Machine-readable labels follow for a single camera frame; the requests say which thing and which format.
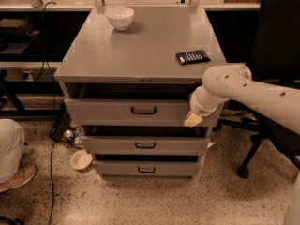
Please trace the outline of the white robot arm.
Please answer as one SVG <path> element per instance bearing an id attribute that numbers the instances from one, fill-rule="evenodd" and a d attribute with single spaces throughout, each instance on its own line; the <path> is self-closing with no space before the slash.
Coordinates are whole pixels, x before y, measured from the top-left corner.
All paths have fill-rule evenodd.
<path id="1" fill-rule="evenodd" d="M 235 100 L 289 131 L 300 134 L 300 91 L 252 80 L 245 65 L 214 66 L 190 96 L 186 127 L 198 126 L 220 104 Z"/>

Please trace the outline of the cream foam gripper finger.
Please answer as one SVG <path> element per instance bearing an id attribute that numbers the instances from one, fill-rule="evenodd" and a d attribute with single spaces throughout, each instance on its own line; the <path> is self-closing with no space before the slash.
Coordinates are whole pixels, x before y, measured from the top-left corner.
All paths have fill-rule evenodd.
<path id="1" fill-rule="evenodd" d="M 184 122 L 184 125 L 186 127 L 196 127 L 197 125 L 199 125 L 201 122 L 203 121 L 203 118 L 196 114 L 195 112 L 193 111 L 189 111 L 187 113 L 187 117 L 185 119 L 185 122 Z"/>

